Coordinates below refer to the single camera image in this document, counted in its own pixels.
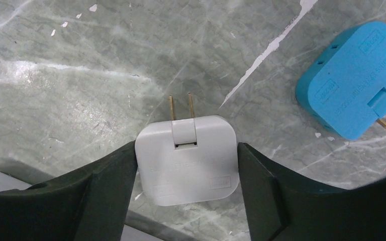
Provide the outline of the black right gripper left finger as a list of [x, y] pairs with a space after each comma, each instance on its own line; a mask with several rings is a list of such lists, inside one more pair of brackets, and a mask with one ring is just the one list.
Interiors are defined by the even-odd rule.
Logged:
[[0, 192], [0, 240], [120, 240], [137, 172], [134, 143], [25, 190]]

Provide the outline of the white plug adapter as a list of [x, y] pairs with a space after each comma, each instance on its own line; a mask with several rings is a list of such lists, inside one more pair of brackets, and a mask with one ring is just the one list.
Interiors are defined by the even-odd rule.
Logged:
[[240, 183], [237, 138], [219, 115], [177, 119], [173, 99], [168, 121], [147, 125], [135, 140], [144, 194], [173, 206], [230, 196]]

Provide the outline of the blue plug adapter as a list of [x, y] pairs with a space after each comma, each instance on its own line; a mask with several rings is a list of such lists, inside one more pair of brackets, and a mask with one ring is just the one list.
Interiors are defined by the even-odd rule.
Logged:
[[375, 122], [386, 129], [386, 23], [341, 32], [300, 77], [296, 99], [345, 139], [358, 139]]

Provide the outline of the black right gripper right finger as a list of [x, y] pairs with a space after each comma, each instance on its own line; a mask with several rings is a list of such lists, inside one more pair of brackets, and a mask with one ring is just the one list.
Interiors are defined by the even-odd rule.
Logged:
[[252, 240], [386, 240], [386, 177], [342, 189], [305, 177], [239, 143]]

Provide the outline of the white multicolour power strip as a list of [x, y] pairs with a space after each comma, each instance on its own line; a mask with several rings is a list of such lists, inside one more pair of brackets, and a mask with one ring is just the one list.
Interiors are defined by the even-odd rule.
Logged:
[[[26, 183], [24, 181], [21, 181], [19, 179], [16, 179], [14, 177], [11, 177], [7, 174], [0, 172], [0, 191], [7, 191], [12, 189], [25, 190], [31, 186], [32, 185], [29, 183]], [[124, 226], [121, 240], [122, 241], [129, 241], [129, 240], [130, 241], [134, 241], [134, 240], [161, 241], [161, 239], [159, 238], [151, 236], [145, 232], [142, 232], [140, 230], [137, 230], [127, 225]]]

